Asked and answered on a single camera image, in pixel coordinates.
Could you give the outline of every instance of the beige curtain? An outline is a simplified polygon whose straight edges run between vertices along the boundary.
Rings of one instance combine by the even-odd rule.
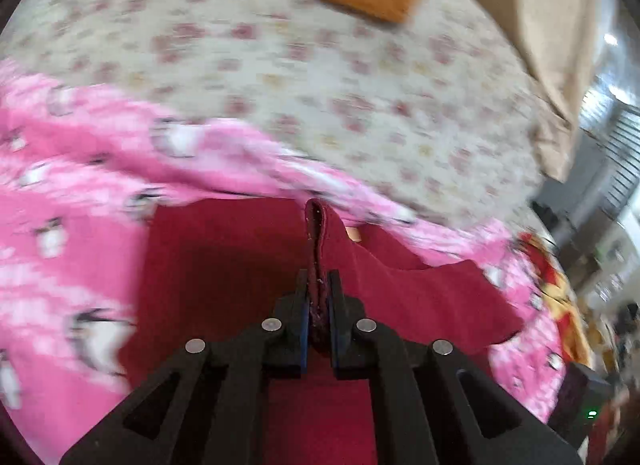
[[[479,0],[520,51],[557,114],[540,117],[535,136],[542,169],[564,180],[571,169],[578,114],[591,83],[600,0]]]

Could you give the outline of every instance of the black plastic part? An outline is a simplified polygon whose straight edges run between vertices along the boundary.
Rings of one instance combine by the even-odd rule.
[[[558,403],[548,425],[579,449],[605,401],[612,395],[612,385],[595,371],[582,364],[571,363],[566,368],[564,382],[558,391]]]
[[[2,465],[44,465],[18,431],[1,401],[0,463]]]
[[[328,275],[332,363],[340,380],[369,381],[383,465],[579,465],[576,451],[461,352],[447,355],[377,323]],[[257,465],[266,383],[298,378],[308,346],[306,273],[269,332],[182,349],[63,457],[62,465]]]
[[[337,273],[328,280],[335,376],[369,380],[380,464],[581,463],[567,442],[457,349],[440,355],[379,322],[371,332],[358,330],[364,308],[343,295]]]

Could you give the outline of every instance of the red cloth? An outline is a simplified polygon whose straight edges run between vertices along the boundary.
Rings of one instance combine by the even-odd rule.
[[[548,283],[558,286],[558,271],[551,264],[545,248],[540,246],[539,241],[530,232],[520,234],[520,240],[522,241],[522,251],[533,264],[540,281],[544,285]]]
[[[326,204],[305,224],[290,201],[203,201],[156,212],[139,289],[138,330],[120,352],[132,385],[192,337],[220,340],[269,317],[276,298],[310,272],[313,332],[326,328],[329,270],[367,315],[422,343],[447,338],[471,355],[508,339],[522,321],[471,261],[430,268],[382,229],[351,241]],[[337,382],[313,350],[301,381],[272,381],[267,465],[377,463],[369,388]]]
[[[560,335],[561,341],[574,339],[574,327],[571,322],[570,311],[562,315],[562,317],[556,321],[556,326],[558,326],[558,334]],[[562,360],[566,363],[574,362],[574,358],[569,355],[564,343],[562,344]]]

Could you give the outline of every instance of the bed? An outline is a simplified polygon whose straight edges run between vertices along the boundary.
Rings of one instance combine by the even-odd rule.
[[[523,229],[546,237],[526,201],[542,180],[530,134],[552,111],[516,51],[474,0],[420,0],[409,21],[396,27],[321,0],[22,0],[0,34],[4,56],[12,60],[0,64],[3,127],[9,124],[2,131],[0,162],[8,178],[2,184],[10,191],[5,205],[12,209],[0,239],[12,242],[0,247],[0,268],[18,256],[36,260],[38,249],[47,259],[46,286],[52,276],[78,275],[95,285],[64,297],[53,287],[55,311],[43,315],[37,307],[24,307],[21,317],[0,312],[0,326],[8,327],[3,335],[18,349],[10,353],[29,355],[23,368],[33,366],[40,351],[46,355],[47,344],[57,348],[49,354],[54,358],[43,360],[51,374],[31,376],[31,394],[41,395],[38,401],[46,405],[37,417],[42,423],[30,418],[34,411],[12,413],[20,429],[32,430],[29,443],[41,456],[54,462],[127,391],[117,373],[101,374],[76,362],[62,331],[68,327],[58,321],[96,306],[117,318],[134,318],[137,265],[130,255],[143,252],[146,235],[138,213],[154,200],[224,198],[220,190],[227,198],[243,192],[321,196],[352,221],[385,226],[417,253],[441,243],[440,252],[427,257],[430,265],[477,252],[478,264],[494,268],[508,254],[506,268],[498,270],[514,276],[510,299],[528,324],[522,337],[496,350],[495,360],[511,355],[521,368],[536,370],[530,373],[534,391],[519,400],[548,418],[563,365],[548,365],[541,352],[535,362],[528,359],[534,347],[552,347],[559,358],[559,336],[544,309],[529,304],[536,285],[521,255],[511,250],[511,237]],[[214,165],[199,167],[189,142],[180,145],[185,151],[178,160],[156,157],[149,136],[158,119],[165,129],[205,130],[209,149],[223,150],[225,169],[236,172],[212,177]],[[100,138],[117,140],[109,144],[111,153],[101,151],[104,144],[71,135],[76,129],[100,132],[102,124],[109,124],[109,135]],[[20,128],[27,126],[38,142],[24,141]],[[118,130],[115,137],[111,128]],[[242,149],[232,152],[230,146]],[[35,159],[24,154],[32,148],[40,150],[37,160],[43,153],[58,158],[33,165]],[[266,179],[246,168],[258,159],[270,170]],[[172,187],[160,178],[176,167],[203,187]],[[56,180],[39,191],[34,184],[43,175]],[[154,182],[167,185],[159,190]],[[36,214],[40,205],[56,213]],[[478,222],[484,225],[457,230]],[[24,236],[31,232],[38,234],[36,244]],[[124,247],[117,251],[115,232],[122,233],[118,243]],[[41,234],[57,244],[40,243]],[[67,238],[68,247],[60,249],[60,239],[65,245]],[[447,252],[451,244],[467,252]],[[484,245],[491,247],[490,257]],[[85,256],[81,268],[78,261]],[[18,279],[15,268],[12,279]],[[33,277],[31,267],[27,274],[20,279]],[[27,297],[30,291],[3,293],[10,300],[41,299],[36,292]],[[42,297],[49,301],[51,294],[47,289]],[[511,381],[506,369],[502,376]],[[72,379],[68,371],[75,373]],[[60,400],[44,397],[52,384],[65,384],[65,394],[82,391],[92,399],[90,409],[73,412],[65,394]],[[60,417],[47,418],[46,409]]]
[[[0,51],[186,118],[235,117],[455,227],[505,219],[541,181],[551,113],[474,0],[390,27],[321,0],[23,0]]]

